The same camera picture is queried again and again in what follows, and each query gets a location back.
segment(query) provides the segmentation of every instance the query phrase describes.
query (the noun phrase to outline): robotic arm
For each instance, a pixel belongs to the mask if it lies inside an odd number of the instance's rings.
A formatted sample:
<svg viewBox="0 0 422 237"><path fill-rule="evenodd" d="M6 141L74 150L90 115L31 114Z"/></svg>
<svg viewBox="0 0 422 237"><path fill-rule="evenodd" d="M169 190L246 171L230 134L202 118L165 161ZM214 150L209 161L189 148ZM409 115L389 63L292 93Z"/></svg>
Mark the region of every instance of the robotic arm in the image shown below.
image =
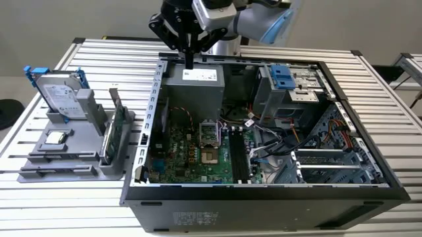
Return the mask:
<svg viewBox="0 0 422 237"><path fill-rule="evenodd" d="M195 53L206 52L225 38L242 35L274 43L292 19L289 8L285 0L163 0L150 28L185 54L186 68L193 69Z"/></svg>

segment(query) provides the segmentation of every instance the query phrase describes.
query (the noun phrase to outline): power supply label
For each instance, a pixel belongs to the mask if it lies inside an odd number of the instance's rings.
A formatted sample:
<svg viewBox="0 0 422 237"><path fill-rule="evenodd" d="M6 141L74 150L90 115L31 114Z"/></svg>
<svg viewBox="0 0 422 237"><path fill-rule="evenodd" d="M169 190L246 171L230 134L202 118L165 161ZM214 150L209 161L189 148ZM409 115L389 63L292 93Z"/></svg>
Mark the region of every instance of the power supply label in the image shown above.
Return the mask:
<svg viewBox="0 0 422 237"><path fill-rule="evenodd" d="M46 84L47 96L58 112L70 119L86 119L86 113L77 100L75 91L67 85Z"/></svg>
<svg viewBox="0 0 422 237"><path fill-rule="evenodd" d="M217 81L215 69L183 69L183 80Z"/></svg>
<svg viewBox="0 0 422 237"><path fill-rule="evenodd" d="M178 226L210 226L215 225L218 212L174 212L173 213L174 223Z"/></svg>

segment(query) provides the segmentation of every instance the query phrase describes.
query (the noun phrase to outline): white wall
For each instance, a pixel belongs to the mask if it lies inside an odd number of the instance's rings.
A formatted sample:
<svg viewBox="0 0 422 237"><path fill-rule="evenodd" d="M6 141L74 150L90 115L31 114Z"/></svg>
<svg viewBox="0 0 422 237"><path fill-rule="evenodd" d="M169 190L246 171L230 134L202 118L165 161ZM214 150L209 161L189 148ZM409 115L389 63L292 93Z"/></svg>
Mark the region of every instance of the white wall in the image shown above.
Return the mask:
<svg viewBox="0 0 422 237"><path fill-rule="evenodd" d="M155 37L161 0L0 0L0 75L55 67L75 37Z"/></svg>
<svg viewBox="0 0 422 237"><path fill-rule="evenodd" d="M0 0L0 75L58 63L75 37L155 37L162 0ZM422 0L304 0L288 47L360 49L372 63L422 52Z"/></svg>
<svg viewBox="0 0 422 237"><path fill-rule="evenodd" d="M304 0L288 47L357 49L373 64L422 53L422 0Z"/></svg>

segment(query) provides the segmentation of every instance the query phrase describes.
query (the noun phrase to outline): aluminum extrusion table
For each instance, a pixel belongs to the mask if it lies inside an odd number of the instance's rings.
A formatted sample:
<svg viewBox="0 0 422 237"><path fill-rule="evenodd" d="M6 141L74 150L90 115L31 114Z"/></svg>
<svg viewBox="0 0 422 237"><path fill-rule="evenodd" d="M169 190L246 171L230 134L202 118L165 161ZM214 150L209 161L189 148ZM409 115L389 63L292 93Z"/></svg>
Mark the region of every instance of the aluminum extrusion table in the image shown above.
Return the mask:
<svg viewBox="0 0 422 237"><path fill-rule="evenodd" d="M159 41L75 40L55 69L87 73L95 98L114 107L109 88L117 87L123 105L137 113L129 145L134 155L143 125L158 53L170 52ZM325 61L350 99L373 140L406 186L412 201L346 231L193 233L199 236L422 236L422 122L358 53L243 46L245 57ZM130 208L119 207L121 181L16 182L48 122L47 105L38 94L0 144L0 236L150 236Z"/></svg>
<svg viewBox="0 0 422 237"><path fill-rule="evenodd" d="M402 53L394 63L422 86L422 54Z"/></svg>

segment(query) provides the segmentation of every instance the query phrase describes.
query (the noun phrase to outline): motherboard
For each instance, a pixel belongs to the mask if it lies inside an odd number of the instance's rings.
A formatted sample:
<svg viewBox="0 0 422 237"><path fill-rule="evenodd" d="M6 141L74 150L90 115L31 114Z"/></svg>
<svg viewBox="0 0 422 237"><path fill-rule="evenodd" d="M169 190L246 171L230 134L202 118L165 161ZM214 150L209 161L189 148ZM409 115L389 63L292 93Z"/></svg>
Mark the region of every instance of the motherboard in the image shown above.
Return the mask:
<svg viewBox="0 0 422 237"><path fill-rule="evenodd" d="M205 141L210 140L219 142L205 146ZM242 143L243 146L237 150L237 154L245 154L245 162L247 162L247 153L255 146L251 130L243 130ZM227 128L219 128L214 135L210 126L205 128L202 134L199 131L193 132L185 127L173 126L169 133L167 154L165 159L153 161L150 181L233 184L237 180L234 181L231 155L234 148L230 146L230 129ZM261 183L261 173L257 173L251 180L254 183Z"/></svg>

